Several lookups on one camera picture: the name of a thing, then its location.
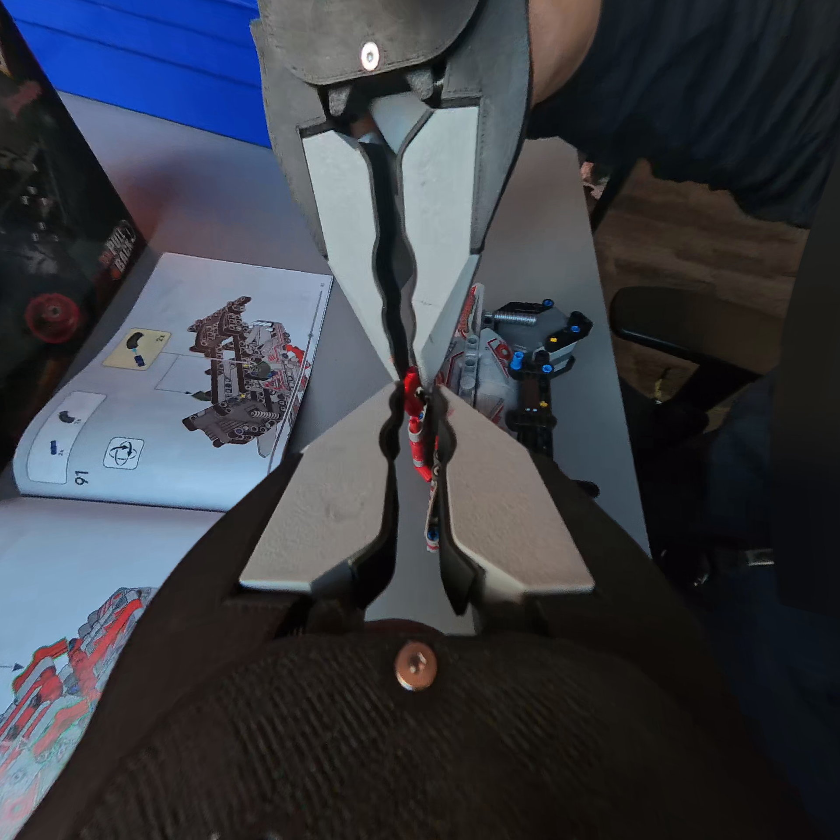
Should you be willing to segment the lego instruction booklet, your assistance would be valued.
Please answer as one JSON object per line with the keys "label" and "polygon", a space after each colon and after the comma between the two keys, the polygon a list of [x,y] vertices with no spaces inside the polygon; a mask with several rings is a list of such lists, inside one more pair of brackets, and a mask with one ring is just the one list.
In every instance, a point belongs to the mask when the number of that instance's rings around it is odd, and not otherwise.
{"label": "lego instruction booklet", "polygon": [[14,456],[1,515],[1,835],[81,739],[151,598],[285,452],[332,280],[160,257]]}

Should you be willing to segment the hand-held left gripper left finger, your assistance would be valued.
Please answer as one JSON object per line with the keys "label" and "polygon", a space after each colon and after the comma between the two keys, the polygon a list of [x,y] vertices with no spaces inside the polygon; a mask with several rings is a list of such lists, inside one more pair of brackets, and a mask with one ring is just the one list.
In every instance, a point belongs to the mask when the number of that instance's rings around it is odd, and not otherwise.
{"label": "hand-held left gripper left finger", "polygon": [[301,454],[239,576],[251,591],[365,609],[396,563],[403,384],[383,387]]}

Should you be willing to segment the red lego connector piece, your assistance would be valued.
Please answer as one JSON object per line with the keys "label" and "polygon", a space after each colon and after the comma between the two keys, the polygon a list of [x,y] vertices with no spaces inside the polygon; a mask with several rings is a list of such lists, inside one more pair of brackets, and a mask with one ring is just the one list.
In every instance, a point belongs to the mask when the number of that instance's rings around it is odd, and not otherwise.
{"label": "red lego connector piece", "polygon": [[426,548],[428,552],[438,554],[440,544],[438,438],[434,431],[430,398],[421,383],[417,368],[412,367],[405,374],[403,390],[403,405],[413,466],[417,474],[427,483],[428,488],[424,524]]}

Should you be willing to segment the grey black lego model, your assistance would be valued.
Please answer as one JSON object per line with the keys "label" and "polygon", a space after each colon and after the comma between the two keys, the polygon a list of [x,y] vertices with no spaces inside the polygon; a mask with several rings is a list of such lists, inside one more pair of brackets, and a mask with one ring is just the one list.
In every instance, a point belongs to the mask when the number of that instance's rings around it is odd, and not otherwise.
{"label": "grey black lego model", "polygon": [[531,453],[553,459],[552,386],[574,367],[574,350],[592,321],[548,298],[492,309],[485,296],[484,285],[470,285],[437,383]]}

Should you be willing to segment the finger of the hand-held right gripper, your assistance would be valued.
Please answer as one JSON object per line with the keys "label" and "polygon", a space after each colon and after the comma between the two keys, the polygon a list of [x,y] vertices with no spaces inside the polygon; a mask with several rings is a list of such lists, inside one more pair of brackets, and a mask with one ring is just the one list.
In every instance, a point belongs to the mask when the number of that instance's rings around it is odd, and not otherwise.
{"label": "finger of the hand-held right gripper", "polygon": [[478,118],[477,106],[433,110],[399,157],[419,370],[442,367],[478,266],[471,250]]}
{"label": "finger of the hand-held right gripper", "polygon": [[329,130],[305,138],[302,147],[333,277],[387,373],[401,380],[375,269],[380,230],[365,145]]}

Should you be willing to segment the black office chair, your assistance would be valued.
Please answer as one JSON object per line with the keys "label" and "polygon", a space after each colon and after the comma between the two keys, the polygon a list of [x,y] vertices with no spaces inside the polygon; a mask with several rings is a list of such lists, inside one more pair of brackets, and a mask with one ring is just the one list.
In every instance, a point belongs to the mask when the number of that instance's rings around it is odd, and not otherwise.
{"label": "black office chair", "polygon": [[627,287],[616,336],[697,365],[688,404],[703,411],[775,373],[769,531],[780,598],[838,616],[838,225],[805,246],[784,319],[700,293]]}

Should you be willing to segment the person's dark blue trousers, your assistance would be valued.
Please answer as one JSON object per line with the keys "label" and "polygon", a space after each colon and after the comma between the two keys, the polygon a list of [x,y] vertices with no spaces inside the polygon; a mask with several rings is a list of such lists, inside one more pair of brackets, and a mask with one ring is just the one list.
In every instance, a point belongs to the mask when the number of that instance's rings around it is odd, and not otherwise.
{"label": "person's dark blue trousers", "polygon": [[776,566],[721,557],[770,550],[776,374],[752,383],[718,430],[638,467],[654,560],[691,599],[754,737],[827,838],[839,830],[838,618],[784,605]]}

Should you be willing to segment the black lego set box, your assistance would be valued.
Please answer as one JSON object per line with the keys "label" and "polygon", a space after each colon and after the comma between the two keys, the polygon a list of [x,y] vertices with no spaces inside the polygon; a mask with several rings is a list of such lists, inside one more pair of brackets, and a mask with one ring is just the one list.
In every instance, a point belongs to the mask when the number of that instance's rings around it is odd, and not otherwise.
{"label": "black lego set box", "polygon": [[1,5],[1,469],[146,243]]}

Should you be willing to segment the blue ribbed panel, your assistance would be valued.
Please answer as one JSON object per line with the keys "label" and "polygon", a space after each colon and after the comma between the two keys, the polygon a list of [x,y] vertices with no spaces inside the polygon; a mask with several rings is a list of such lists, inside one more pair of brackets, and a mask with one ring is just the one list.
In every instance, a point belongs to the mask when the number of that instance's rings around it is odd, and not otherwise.
{"label": "blue ribbed panel", "polygon": [[264,147],[257,1],[7,1],[59,91]]}

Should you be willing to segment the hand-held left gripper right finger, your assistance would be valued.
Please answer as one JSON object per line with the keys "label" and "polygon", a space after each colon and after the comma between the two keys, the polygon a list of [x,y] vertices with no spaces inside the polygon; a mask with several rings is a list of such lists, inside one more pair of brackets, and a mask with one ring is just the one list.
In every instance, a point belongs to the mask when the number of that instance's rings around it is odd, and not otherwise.
{"label": "hand-held left gripper right finger", "polygon": [[455,613],[593,593],[529,451],[446,386],[435,387],[433,403],[439,567]]}

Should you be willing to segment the person's right forearm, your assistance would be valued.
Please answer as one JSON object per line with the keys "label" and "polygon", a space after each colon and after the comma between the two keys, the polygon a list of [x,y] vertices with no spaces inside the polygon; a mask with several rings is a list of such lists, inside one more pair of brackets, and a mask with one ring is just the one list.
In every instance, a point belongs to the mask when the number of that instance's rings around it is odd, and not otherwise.
{"label": "person's right forearm", "polygon": [[549,99],[572,78],[590,51],[602,1],[529,1],[531,106]]}

